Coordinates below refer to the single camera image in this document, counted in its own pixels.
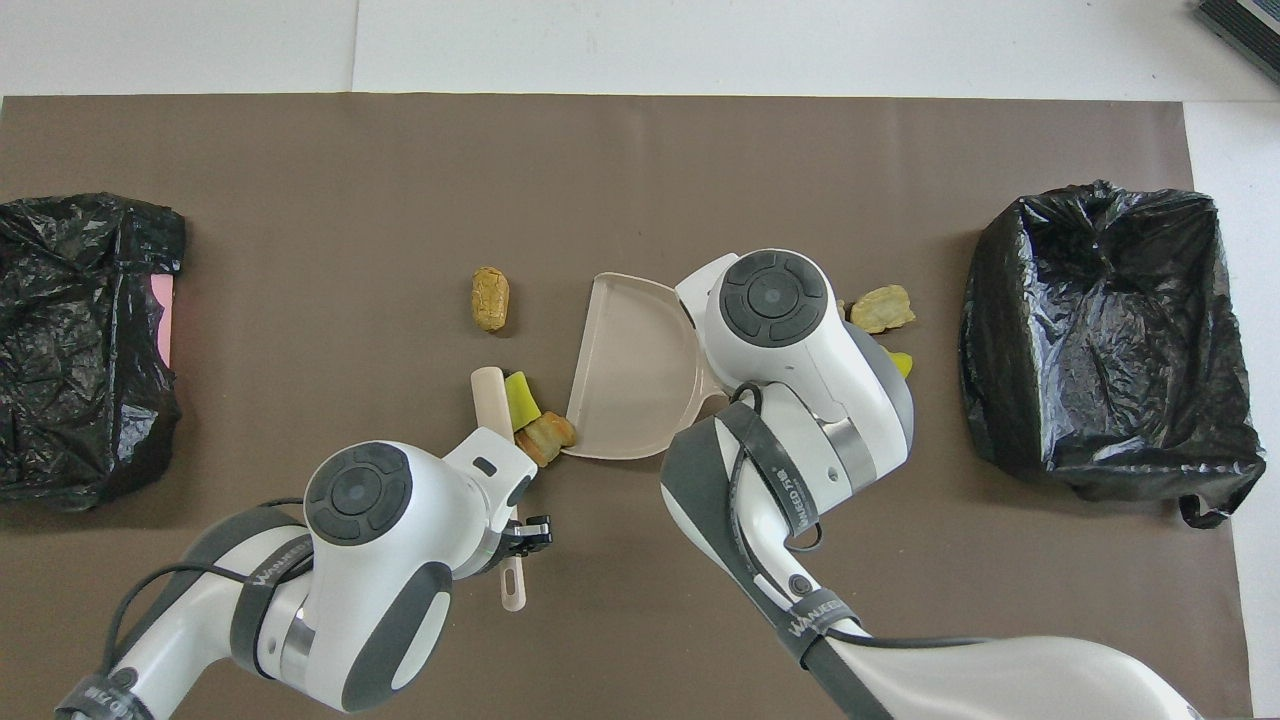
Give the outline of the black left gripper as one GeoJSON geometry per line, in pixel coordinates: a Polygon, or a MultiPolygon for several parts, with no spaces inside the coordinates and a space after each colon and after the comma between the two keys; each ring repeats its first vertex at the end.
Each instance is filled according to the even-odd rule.
{"type": "Polygon", "coordinates": [[[534,516],[518,523],[515,530],[504,530],[497,547],[497,568],[503,575],[515,562],[527,555],[527,550],[543,550],[553,542],[550,518],[534,516]]]}

